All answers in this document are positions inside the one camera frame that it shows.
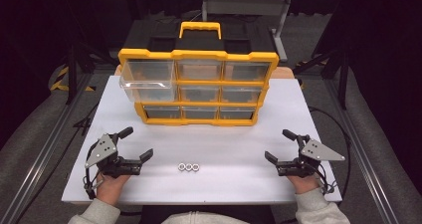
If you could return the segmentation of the person's grey hoodie torso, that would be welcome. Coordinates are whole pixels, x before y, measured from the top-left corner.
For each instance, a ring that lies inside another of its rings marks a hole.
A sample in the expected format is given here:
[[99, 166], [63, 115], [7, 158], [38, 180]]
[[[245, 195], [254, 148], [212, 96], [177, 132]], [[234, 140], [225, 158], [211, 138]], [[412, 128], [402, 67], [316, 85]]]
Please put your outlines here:
[[173, 214], [161, 224], [249, 224], [248, 222], [215, 213], [191, 211]]

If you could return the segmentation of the person's right hand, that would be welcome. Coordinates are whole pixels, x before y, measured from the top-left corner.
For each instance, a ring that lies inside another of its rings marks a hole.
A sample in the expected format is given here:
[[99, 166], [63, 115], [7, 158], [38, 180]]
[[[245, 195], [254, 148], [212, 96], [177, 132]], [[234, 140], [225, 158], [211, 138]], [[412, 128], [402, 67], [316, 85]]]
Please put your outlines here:
[[314, 189], [319, 188], [317, 179], [313, 176], [298, 177], [288, 176], [288, 179], [294, 185], [297, 194], [304, 194]]

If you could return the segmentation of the yellow black striped tape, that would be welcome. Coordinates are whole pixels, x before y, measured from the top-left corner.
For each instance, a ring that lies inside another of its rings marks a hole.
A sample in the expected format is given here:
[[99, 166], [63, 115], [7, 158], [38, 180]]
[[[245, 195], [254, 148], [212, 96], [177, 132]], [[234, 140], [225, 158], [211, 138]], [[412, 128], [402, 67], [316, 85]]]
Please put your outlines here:
[[68, 66], [64, 66], [60, 69], [56, 79], [54, 80], [53, 84], [50, 87], [51, 91], [60, 90], [60, 91], [68, 92], [70, 90], [70, 87], [68, 85], [63, 84], [64, 77], [68, 72], [69, 72]]

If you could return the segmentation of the single clear plastic drawer bin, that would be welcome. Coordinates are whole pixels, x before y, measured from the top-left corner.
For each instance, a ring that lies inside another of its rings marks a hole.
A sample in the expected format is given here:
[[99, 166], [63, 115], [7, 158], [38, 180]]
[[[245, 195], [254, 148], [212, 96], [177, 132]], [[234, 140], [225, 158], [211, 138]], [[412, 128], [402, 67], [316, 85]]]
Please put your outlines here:
[[119, 85], [132, 102], [173, 102], [176, 80], [173, 60], [128, 60]]

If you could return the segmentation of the black tripod stand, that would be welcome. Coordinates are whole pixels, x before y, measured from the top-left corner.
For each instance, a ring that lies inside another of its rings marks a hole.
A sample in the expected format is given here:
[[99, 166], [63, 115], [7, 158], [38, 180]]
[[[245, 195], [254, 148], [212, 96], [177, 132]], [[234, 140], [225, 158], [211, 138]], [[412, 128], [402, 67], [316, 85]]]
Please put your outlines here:
[[332, 80], [336, 72], [339, 71], [337, 99], [340, 106], [345, 110], [345, 96], [349, 69], [348, 54], [345, 49], [330, 50], [307, 62], [300, 62], [298, 66], [294, 67], [293, 73], [298, 75], [322, 62], [326, 62], [324, 68], [320, 72], [323, 79]]
[[115, 68], [119, 64], [119, 61], [114, 59], [110, 54], [103, 53], [81, 41], [72, 44], [68, 50], [67, 59], [67, 65], [69, 68], [69, 91], [67, 105], [75, 99], [80, 90], [78, 88], [77, 67], [80, 67], [84, 74], [91, 74], [96, 68], [95, 59], [99, 59], [106, 64], [113, 65]]

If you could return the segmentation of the grey metal stand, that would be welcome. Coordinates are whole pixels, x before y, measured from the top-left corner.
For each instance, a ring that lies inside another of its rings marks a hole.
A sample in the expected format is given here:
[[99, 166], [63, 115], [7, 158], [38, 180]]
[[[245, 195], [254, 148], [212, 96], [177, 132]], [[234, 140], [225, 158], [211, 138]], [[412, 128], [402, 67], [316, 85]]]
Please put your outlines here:
[[292, 0], [202, 0], [201, 18], [208, 20], [209, 14], [277, 16], [278, 25], [271, 29], [281, 62], [288, 60], [282, 42], [284, 28]]

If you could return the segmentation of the person's left hand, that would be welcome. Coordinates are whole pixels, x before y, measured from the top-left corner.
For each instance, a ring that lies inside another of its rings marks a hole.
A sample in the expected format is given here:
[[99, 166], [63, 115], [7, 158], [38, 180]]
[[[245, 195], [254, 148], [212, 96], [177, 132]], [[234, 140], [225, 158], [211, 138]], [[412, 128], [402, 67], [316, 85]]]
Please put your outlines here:
[[129, 175], [121, 175], [118, 178], [113, 178], [102, 173], [98, 174], [97, 182], [100, 185], [97, 187], [97, 199], [115, 206], [120, 198], [124, 185], [129, 179]]

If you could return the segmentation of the set of clear organizer drawers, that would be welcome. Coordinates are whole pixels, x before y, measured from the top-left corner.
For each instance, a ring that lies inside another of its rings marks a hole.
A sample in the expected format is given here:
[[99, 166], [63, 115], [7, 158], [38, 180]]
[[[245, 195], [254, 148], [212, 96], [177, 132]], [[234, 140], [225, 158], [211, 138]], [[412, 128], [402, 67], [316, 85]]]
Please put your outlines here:
[[148, 123], [252, 125], [269, 88], [269, 62], [180, 60], [168, 102], [137, 105]]

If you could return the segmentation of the aluminium rail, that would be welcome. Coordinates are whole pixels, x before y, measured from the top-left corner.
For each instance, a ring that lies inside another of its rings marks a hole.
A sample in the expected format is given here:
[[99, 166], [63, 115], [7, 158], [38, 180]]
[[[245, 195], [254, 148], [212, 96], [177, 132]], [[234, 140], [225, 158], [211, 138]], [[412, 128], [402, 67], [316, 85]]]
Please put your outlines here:
[[57, 144], [62, 131], [67, 123], [69, 117], [74, 111], [83, 91], [89, 84], [92, 74], [81, 75], [80, 80], [77, 82], [77, 87], [74, 89], [73, 99], [63, 107], [59, 119], [55, 122], [55, 125], [50, 132], [45, 144], [41, 148], [30, 166], [25, 179], [23, 180], [18, 192], [14, 199], [11, 201], [7, 211], [0, 219], [0, 224], [17, 224], [18, 217], [23, 213], [26, 205], [29, 203], [31, 195], [40, 180]]
[[380, 213], [384, 224], [399, 224], [395, 212], [393, 211], [386, 193], [380, 183], [378, 175], [373, 169], [369, 157], [363, 148], [362, 142], [357, 135], [356, 129], [350, 119], [350, 116], [348, 112], [340, 105], [337, 97], [337, 89], [334, 82], [332, 80], [324, 80], [323, 82], [327, 92], [329, 93], [330, 99], [335, 106], [336, 112], [339, 115], [340, 122], [343, 124], [343, 127], [350, 136], [351, 149], [356, 156], [359, 168], [363, 174], [372, 199], [377, 206], [378, 212]]

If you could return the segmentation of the yellow black organizer case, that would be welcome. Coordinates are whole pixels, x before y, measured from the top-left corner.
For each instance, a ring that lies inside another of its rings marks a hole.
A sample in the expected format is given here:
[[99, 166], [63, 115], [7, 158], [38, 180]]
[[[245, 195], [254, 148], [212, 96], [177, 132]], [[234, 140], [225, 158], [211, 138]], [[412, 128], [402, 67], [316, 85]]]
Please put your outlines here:
[[[267, 29], [254, 24], [181, 22], [164, 24], [136, 21], [118, 53], [120, 73], [128, 60], [212, 60], [269, 62], [272, 72], [279, 63]], [[133, 102], [137, 105], [147, 102]]]

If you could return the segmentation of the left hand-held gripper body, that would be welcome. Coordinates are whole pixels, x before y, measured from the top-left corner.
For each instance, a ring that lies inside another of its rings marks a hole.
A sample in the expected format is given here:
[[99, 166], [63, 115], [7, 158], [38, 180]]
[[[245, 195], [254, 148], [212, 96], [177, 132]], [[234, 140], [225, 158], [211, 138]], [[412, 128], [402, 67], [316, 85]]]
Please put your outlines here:
[[116, 147], [118, 139], [117, 133], [103, 134], [89, 149], [85, 163], [86, 171], [95, 165], [101, 174], [113, 178], [121, 175], [139, 175], [142, 161], [119, 156]]

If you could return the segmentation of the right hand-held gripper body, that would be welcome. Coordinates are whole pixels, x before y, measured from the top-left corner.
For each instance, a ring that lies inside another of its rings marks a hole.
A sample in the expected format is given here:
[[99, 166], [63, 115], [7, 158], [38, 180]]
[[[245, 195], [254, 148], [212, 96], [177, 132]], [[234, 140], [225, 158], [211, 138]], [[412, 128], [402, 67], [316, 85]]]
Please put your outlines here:
[[310, 137], [296, 137], [298, 156], [292, 161], [277, 161], [280, 176], [307, 177], [318, 171], [323, 161], [345, 161], [345, 157]]

